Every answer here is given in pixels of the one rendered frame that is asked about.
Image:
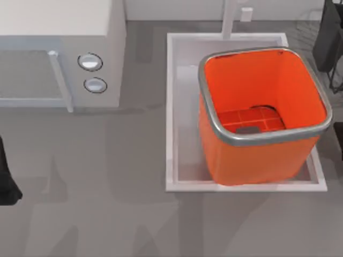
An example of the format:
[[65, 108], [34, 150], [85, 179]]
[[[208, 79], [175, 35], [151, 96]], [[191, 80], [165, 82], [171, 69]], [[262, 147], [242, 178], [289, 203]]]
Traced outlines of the microwave oven door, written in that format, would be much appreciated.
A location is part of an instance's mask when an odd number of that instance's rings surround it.
[[0, 108], [66, 108], [47, 54], [51, 50], [59, 54], [72, 95], [60, 38], [0, 35]]

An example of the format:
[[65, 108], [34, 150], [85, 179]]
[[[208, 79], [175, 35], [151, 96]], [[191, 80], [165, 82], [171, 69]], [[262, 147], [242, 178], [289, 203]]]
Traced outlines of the orange basket with grey rim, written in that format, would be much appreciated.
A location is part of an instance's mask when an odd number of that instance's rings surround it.
[[313, 69], [287, 47], [205, 56], [198, 83], [199, 134], [217, 184], [293, 178], [332, 120]]

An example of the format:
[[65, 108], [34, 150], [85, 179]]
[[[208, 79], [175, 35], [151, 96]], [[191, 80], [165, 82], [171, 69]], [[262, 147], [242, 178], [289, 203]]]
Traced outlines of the tall white tap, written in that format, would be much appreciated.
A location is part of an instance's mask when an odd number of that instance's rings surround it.
[[224, 40], [230, 39], [236, 8], [237, 8], [237, 0], [224, 0], [222, 30], [221, 30], [222, 38]]

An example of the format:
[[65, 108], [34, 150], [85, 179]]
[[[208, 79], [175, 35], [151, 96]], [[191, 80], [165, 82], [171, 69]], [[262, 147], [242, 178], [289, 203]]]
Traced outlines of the white sink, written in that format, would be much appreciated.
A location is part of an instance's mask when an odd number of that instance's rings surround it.
[[285, 33], [167, 34], [166, 191], [167, 192], [326, 192], [313, 148], [296, 178], [271, 184], [223, 186], [210, 177], [198, 131], [200, 60], [213, 52], [254, 47], [287, 47]]

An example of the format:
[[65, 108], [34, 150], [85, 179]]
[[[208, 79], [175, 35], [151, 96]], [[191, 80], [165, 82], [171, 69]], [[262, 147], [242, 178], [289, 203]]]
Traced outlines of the pale microwave oven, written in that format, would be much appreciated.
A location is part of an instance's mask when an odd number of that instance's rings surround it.
[[[60, 38], [74, 111], [118, 107], [126, 41], [123, 0], [0, 0], [0, 35]], [[82, 69], [77, 59], [86, 53], [100, 56], [102, 68]], [[104, 93], [84, 88], [93, 77], [107, 83]]]

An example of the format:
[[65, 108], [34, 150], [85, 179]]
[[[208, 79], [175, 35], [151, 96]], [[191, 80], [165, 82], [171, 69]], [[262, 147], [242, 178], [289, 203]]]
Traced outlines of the round microwave knob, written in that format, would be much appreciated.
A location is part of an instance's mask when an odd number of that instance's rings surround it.
[[90, 72], [97, 71], [103, 66], [103, 60], [94, 53], [86, 53], [78, 56], [77, 63], [82, 69]]
[[83, 85], [88, 92], [93, 94], [104, 93], [108, 88], [107, 83], [103, 79], [98, 77], [93, 77], [85, 80]]

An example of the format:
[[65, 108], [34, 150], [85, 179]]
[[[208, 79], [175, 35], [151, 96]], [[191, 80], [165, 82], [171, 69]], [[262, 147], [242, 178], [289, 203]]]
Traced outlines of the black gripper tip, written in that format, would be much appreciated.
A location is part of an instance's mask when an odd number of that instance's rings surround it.
[[23, 197], [22, 191], [14, 181], [0, 136], [0, 206], [13, 206]]

